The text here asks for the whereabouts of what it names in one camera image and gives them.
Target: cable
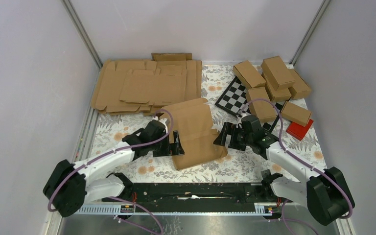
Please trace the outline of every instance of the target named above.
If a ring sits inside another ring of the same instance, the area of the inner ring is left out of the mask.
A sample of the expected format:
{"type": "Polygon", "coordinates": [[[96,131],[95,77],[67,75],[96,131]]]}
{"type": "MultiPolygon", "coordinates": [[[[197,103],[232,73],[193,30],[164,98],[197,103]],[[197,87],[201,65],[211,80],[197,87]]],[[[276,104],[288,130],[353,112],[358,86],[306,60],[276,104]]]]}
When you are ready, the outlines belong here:
{"type": "MultiPolygon", "coordinates": [[[[96,158],[94,158],[94,159],[88,161],[88,162],[87,162],[87,165],[83,164],[83,165],[77,167],[77,168],[74,169],[69,175],[67,175],[67,177],[65,177],[65,178],[61,181],[61,183],[58,185],[58,187],[54,190],[54,192],[52,193],[52,195],[51,195],[51,197],[50,197],[50,199],[49,199],[49,201],[48,201],[48,205],[47,205],[48,210],[49,210],[50,212],[55,212],[55,211],[57,211],[56,208],[55,208],[55,209],[51,208],[51,205],[52,205],[52,202],[54,201],[55,196],[58,194],[58,192],[60,191],[60,189],[62,188],[62,186],[64,186],[64,184],[67,182],[67,180],[69,180],[69,179],[70,179],[75,173],[77,173],[79,170],[81,170],[81,169],[83,169],[83,168],[85,168],[85,167],[87,167],[87,166],[93,164],[94,162],[96,162],[96,161],[98,161],[98,160],[100,160],[100,159],[102,159],[102,158],[104,158],[104,157],[106,157],[106,156],[108,156],[108,155],[110,155],[110,154],[112,154],[112,153],[114,153],[114,152],[122,151],[122,150],[129,149],[129,148],[137,148],[137,147],[148,146],[148,145],[151,145],[151,144],[154,144],[154,143],[158,143],[158,142],[160,142],[161,140],[165,139],[167,136],[169,136],[170,132],[172,131],[172,129],[173,129],[173,127],[174,127],[174,118],[172,117],[172,114],[171,114],[168,110],[165,110],[165,109],[159,109],[159,110],[157,110],[157,111],[155,112],[154,116],[155,116],[158,112],[165,112],[165,113],[167,113],[167,114],[169,115],[169,118],[171,119],[171,120],[170,120],[170,121],[171,121],[171,126],[170,126],[170,128],[168,129],[168,132],[167,132],[164,136],[160,137],[160,138],[157,139],[157,140],[154,140],[154,141],[148,142],[148,143],[134,144],[134,145],[129,145],[129,146],[120,147],[120,148],[117,148],[117,149],[115,149],[115,150],[111,150],[111,151],[109,151],[109,152],[103,153],[103,154],[101,154],[100,156],[98,156],[98,157],[96,157],[96,158]]],[[[140,207],[141,209],[143,209],[144,211],[148,212],[147,209],[143,208],[142,206],[139,206],[139,207],[140,207]]],[[[149,213],[149,214],[153,217],[153,219],[158,223],[159,227],[162,228],[162,225],[161,225],[161,224],[158,222],[158,220],[153,216],[153,214],[150,213],[150,212],[148,212],[148,213],[149,213]]],[[[146,230],[145,228],[141,227],[140,225],[137,225],[137,227],[146,230]]]]}
{"type": "Polygon", "coordinates": [[[278,219],[269,219],[269,220],[259,220],[259,221],[257,221],[257,222],[269,222],[269,223],[273,223],[273,222],[280,222],[280,221],[288,221],[288,222],[296,222],[296,223],[299,223],[299,224],[302,224],[302,225],[306,225],[306,226],[308,226],[310,229],[312,229],[312,231],[316,234],[316,235],[319,235],[319,233],[315,230],[315,228],[312,226],[312,225],[310,225],[309,223],[306,223],[306,222],[304,222],[304,221],[301,221],[301,220],[298,220],[298,219],[280,219],[280,220],[278,220],[278,219]]]}
{"type": "Polygon", "coordinates": [[[256,99],[252,99],[250,100],[249,102],[247,102],[246,104],[244,104],[240,110],[238,111],[239,114],[241,114],[242,112],[244,112],[244,109],[250,105],[251,103],[255,102],[255,101],[265,101],[267,103],[269,103],[270,105],[273,106],[273,108],[276,110],[276,113],[279,115],[279,120],[280,120],[280,131],[279,131],[279,145],[281,146],[281,148],[287,153],[289,154],[292,158],[294,158],[295,160],[297,160],[298,162],[300,162],[301,164],[303,164],[304,166],[308,167],[309,169],[312,169],[314,170],[316,173],[322,175],[325,179],[327,179],[341,194],[342,196],[344,197],[344,199],[347,201],[348,203],[348,214],[346,216],[341,216],[340,218],[341,219],[348,219],[351,217],[351,215],[353,214],[353,206],[352,206],[352,203],[349,199],[349,197],[346,195],[346,193],[342,190],[342,188],[337,184],[335,183],[329,176],[327,176],[323,171],[315,168],[314,166],[312,166],[311,164],[303,161],[302,159],[300,159],[298,156],[296,156],[294,153],[290,152],[289,150],[286,149],[286,147],[284,146],[283,142],[282,142],[282,131],[283,131],[283,119],[282,119],[282,115],[280,114],[280,111],[279,109],[276,108],[276,106],[274,104],[272,104],[272,102],[270,102],[269,100],[267,99],[263,99],[263,98],[256,98],[256,99]]]}
{"type": "Polygon", "coordinates": [[[127,224],[131,224],[131,225],[133,225],[133,226],[136,226],[136,227],[138,227],[138,228],[140,228],[140,229],[143,229],[143,230],[145,230],[145,231],[147,231],[147,232],[149,232],[149,233],[152,233],[152,234],[155,234],[155,235],[162,235],[162,234],[164,234],[164,228],[162,227],[162,225],[161,225],[161,223],[159,222],[159,220],[150,212],[150,211],[148,211],[148,209],[146,209],[145,207],[143,207],[143,206],[141,206],[141,205],[139,205],[139,204],[137,204],[137,203],[133,203],[133,202],[130,202],[130,201],[126,201],[126,200],[123,200],[123,199],[121,199],[121,198],[117,198],[117,197],[109,197],[110,199],[113,199],[113,200],[117,200],[117,201],[120,201],[120,202],[125,202],[125,203],[129,203],[129,204],[132,204],[133,206],[135,206],[135,207],[139,207],[140,209],[142,209],[142,210],[144,210],[146,213],[148,213],[154,220],[155,220],[155,222],[158,224],[158,226],[159,226],[159,229],[161,230],[161,232],[160,233],[157,233],[157,232],[154,232],[154,231],[152,231],[152,230],[150,230],[150,229],[147,229],[147,228],[145,228],[145,227],[143,227],[143,226],[141,226],[141,225],[139,225],[139,224],[135,224],[135,223],[133,223],[133,222],[130,222],[130,221],[127,221],[127,220],[121,220],[121,221],[123,221],[123,222],[125,222],[125,223],[127,223],[127,224]]]}

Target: floral tablecloth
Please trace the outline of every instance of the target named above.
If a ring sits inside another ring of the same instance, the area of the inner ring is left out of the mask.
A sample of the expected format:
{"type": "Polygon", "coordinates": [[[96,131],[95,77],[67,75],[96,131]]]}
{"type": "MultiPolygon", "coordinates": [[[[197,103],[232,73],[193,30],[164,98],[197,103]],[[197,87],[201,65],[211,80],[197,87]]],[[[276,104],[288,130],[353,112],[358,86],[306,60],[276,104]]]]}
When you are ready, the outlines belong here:
{"type": "MultiPolygon", "coordinates": [[[[202,67],[201,96],[208,100],[214,126],[219,129],[225,121],[237,122],[234,116],[214,105],[234,76],[232,66],[210,65],[202,67]]],[[[304,99],[293,100],[292,103],[306,108],[304,99]]],[[[150,120],[150,117],[144,117],[142,114],[100,115],[91,155],[94,156],[112,148],[124,136],[145,127],[150,120]]],[[[289,124],[289,121],[284,120],[282,139],[287,148],[293,149],[303,158],[309,160],[312,165],[320,169],[325,168],[325,161],[313,126],[305,138],[299,141],[285,132],[289,124]]],[[[280,122],[275,127],[273,134],[278,135],[279,130],[280,122]]],[[[279,165],[254,154],[250,148],[247,148],[245,152],[233,149],[229,149],[228,152],[227,157],[185,170],[176,170],[171,157],[153,158],[150,153],[136,161],[115,168],[114,172],[124,173],[132,182],[144,183],[260,182],[260,172],[265,169],[270,169],[272,173],[279,172],[290,179],[294,179],[279,165]]]]}

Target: cardboard sheet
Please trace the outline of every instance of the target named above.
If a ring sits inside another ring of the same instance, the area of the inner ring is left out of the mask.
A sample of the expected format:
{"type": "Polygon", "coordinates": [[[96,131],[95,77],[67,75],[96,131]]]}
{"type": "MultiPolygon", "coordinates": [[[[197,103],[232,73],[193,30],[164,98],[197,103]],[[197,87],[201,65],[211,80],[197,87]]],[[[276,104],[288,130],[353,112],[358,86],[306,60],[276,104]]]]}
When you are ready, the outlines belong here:
{"type": "MultiPolygon", "coordinates": [[[[205,98],[198,98],[163,107],[172,113],[174,130],[179,132],[181,145],[185,151],[183,156],[172,156],[178,170],[227,155],[226,147],[213,144],[218,132],[212,129],[211,110],[206,102],[205,98]]],[[[161,118],[169,119],[169,115],[165,113],[161,118]]]]}
{"type": "Polygon", "coordinates": [[[149,106],[183,102],[186,76],[186,70],[129,70],[120,100],[149,106]]]}
{"type": "MultiPolygon", "coordinates": [[[[192,60],[191,53],[153,53],[152,59],[120,59],[120,60],[106,60],[100,71],[100,75],[93,93],[91,106],[99,111],[99,113],[110,113],[111,115],[117,114],[131,114],[144,112],[151,114],[152,103],[155,100],[147,102],[141,102],[138,99],[146,99],[147,94],[143,93],[142,98],[136,98],[136,94],[141,94],[141,91],[145,91],[145,84],[138,84],[132,86],[133,91],[136,93],[130,99],[121,100],[123,87],[125,85],[128,72],[132,70],[137,71],[138,76],[150,77],[156,72],[159,75],[169,76],[184,76],[185,74],[185,88],[183,91],[184,98],[178,100],[178,102],[192,100],[201,97],[201,76],[202,76],[202,62],[200,60],[192,60]]],[[[163,85],[163,87],[174,86],[175,82],[163,85]]],[[[169,92],[162,94],[161,89],[156,89],[157,93],[155,97],[166,96],[169,92]]],[[[158,103],[157,106],[165,106],[175,102],[163,102],[158,103]]]]}

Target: metal frame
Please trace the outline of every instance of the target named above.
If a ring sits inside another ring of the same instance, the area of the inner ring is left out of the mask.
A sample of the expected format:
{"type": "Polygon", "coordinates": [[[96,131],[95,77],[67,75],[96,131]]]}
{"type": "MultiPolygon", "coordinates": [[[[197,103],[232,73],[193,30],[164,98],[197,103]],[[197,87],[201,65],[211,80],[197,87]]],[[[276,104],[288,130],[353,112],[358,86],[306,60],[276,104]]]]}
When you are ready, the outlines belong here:
{"type": "Polygon", "coordinates": [[[321,20],[322,16],[324,15],[325,11],[327,10],[329,4],[332,2],[332,0],[324,0],[321,4],[321,6],[318,9],[318,12],[316,12],[315,18],[313,18],[312,23],[310,24],[309,28],[307,29],[307,32],[304,36],[304,38],[301,41],[301,44],[299,45],[298,49],[295,52],[295,55],[293,55],[292,59],[289,61],[290,64],[296,65],[296,62],[299,60],[299,57],[301,56],[304,48],[306,47],[310,37],[312,36],[313,32],[315,31],[316,27],[318,26],[319,21],[321,20]]]}
{"type": "MultiPolygon", "coordinates": [[[[97,54],[96,49],[94,48],[94,45],[92,44],[83,24],[80,21],[80,18],[78,17],[72,3],[70,0],[61,0],[62,4],[65,6],[67,13],[69,14],[71,21],[74,23],[74,26],[77,28],[78,33],[80,34],[80,37],[83,39],[83,43],[85,44],[86,48],[89,50],[90,55],[92,56],[94,62],[96,65],[101,68],[103,63],[97,54]]],[[[312,36],[314,30],[316,29],[320,19],[324,15],[327,7],[332,2],[332,0],[324,0],[316,13],[311,25],[309,26],[304,38],[302,39],[302,42],[300,43],[298,49],[296,50],[294,56],[290,60],[290,64],[296,65],[297,61],[299,60],[299,57],[301,56],[304,48],[306,47],[310,37],[312,36]]],[[[87,111],[87,116],[85,123],[83,125],[83,128],[80,133],[80,138],[76,146],[75,153],[77,155],[74,156],[73,161],[80,161],[83,159],[86,159],[90,155],[91,146],[93,144],[94,140],[94,134],[97,128],[97,121],[98,121],[99,113],[93,109],[92,107],[89,107],[87,111]]],[[[350,219],[346,220],[336,220],[336,223],[338,225],[339,232],[343,235],[355,235],[353,225],[350,219]]],[[[47,214],[47,220],[46,224],[43,227],[44,235],[57,235],[60,229],[60,226],[62,225],[62,217],[57,212],[49,212],[47,214]]]]}
{"type": "Polygon", "coordinates": [[[99,69],[101,69],[103,63],[100,57],[98,56],[97,51],[94,48],[92,41],[90,40],[90,37],[88,36],[86,30],[84,29],[84,26],[81,23],[81,20],[78,17],[71,1],[61,0],[61,2],[66,8],[67,13],[70,15],[71,21],[73,22],[74,26],[77,28],[77,31],[80,34],[80,37],[83,39],[84,45],[86,45],[87,49],[89,50],[90,55],[93,57],[94,62],[99,67],[99,69]]]}

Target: red box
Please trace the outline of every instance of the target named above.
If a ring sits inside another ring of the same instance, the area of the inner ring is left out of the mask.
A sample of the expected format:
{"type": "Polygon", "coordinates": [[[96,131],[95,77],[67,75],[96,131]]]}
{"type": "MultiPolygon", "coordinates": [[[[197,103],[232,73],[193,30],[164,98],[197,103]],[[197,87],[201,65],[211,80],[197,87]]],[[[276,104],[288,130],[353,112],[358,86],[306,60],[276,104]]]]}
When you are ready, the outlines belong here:
{"type": "Polygon", "coordinates": [[[305,137],[312,123],[313,123],[312,119],[309,120],[306,126],[301,126],[297,123],[292,122],[286,129],[286,132],[301,141],[305,137]]]}

